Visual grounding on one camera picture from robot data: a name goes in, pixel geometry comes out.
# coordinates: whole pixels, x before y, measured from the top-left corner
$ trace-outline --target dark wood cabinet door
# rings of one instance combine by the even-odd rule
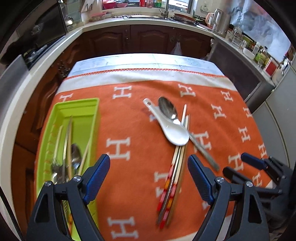
[[[157,25],[131,25],[132,53],[170,53],[176,29]]]
[[[197,32],[178,29],[177,39],[181,44],[182,56],[203,58],[211,51],[211,37]]]
[[[130,26],[114,26],[83,33],[91,57],[129,53]]]
[[[40,80],[23,113],[15,143],[32,153],[37,152],[43,123],[61,82],[57,64],[54,64]]]
[[[76,62],[90,58],[90,52],[86,51],[85,46],[84,39],[79,37],[62,52],[57,59],[58,64],[62,63],[71,69]]]
[[[11,189],[16,217],[26,235],[34,200],[35,155],[15,144],[11,163]]]

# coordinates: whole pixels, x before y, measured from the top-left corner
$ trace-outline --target orange blanket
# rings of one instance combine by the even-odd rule
[[[255,185],[270,182],[264,172],[240,160],[243,152],[259,158],[267,154],[252,115],[226,77],[153,69],[70,77],[63,82],[52,105],[100,98],[97,157],[107,153],[111,167],[97,196],[97,209],[99,229],[107,241],[192,240],[207,213],[208,205],[202,201],[186,167],[170,226],[159,230],[155,225],[156,208],[175,146],[165,138],[142,101],[149,98],[157,105],[160,96],[172,101],[180,116],[187,104],[189,130],[219,163],[221,169],[216,175],[223,175],[223,168],[230,166],[253,179]],[[193,153],[210,166],[189,142],[185,160]]]

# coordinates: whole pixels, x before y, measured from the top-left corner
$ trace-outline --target orange stitched border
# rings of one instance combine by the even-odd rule
[[[86,74],[79,74],[75,76],[71,76],[68,78],[65,78],[65,80],[69,80],[75,77],[80,77],[80,76],[87,76],[87,75],[94,75],[94,74],[102,74],[102,73],[109,73],[109,72],[118,72],[118,71],[134,71],[134,70],[162,70],[162,71],[177,71],[177,72],[183,72],[183,73],[191,73],[191,74],[200,74],[203,76],[207,77],[213,77],[213,78],[226,78],[224,75],[216,75],[216,74],[206,74],[206,73],[201,73],[201,72],[195,72],[195,71],[189,71],[189,70],[180,70],[180,69],[154,69],[154,68],[135,68],[135,69],[111,69],[111,70],[102,70],[102,71],[97,71],[97,72],[91,72],[91,73],[86,73]]]

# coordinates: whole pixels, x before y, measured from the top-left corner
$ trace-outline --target faucet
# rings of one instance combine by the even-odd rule
[[[165,11],[164,12],[162,12],[160,9],[159,9],[159,11],[161,12],[161,16],[164,16],[165,18],[168,18],[168,2],[169,2],[169,0],[166,0],[166,2],[165,2]]]

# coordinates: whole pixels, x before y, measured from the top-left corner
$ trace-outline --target lime green plastic basket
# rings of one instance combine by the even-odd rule
[[[100,122],[99,115],[99,99],[81,99],[74,101],[60,102],[54,105],[48,122],[45,127],[41,146],[39,149],[39,157],[36,171],[36,196],[38,196],[45,181],[52,180],[51,164],[54,155],[55,143],[60,126],[63,126],[59,147],[57,152],[57,163],[62,165],[63,150],[66,137],[66,130],[69,119],[72,116],[72,143],[76,143],[83,155],[87,143],[89,143],[89,151],[83,166],[83,172],[93,166],[96,162],[96,141]],[[96,204],[92,201],[88,205],[88,209],[98,225]],[[80,241],[76,227],[72,225],[72,239]]]

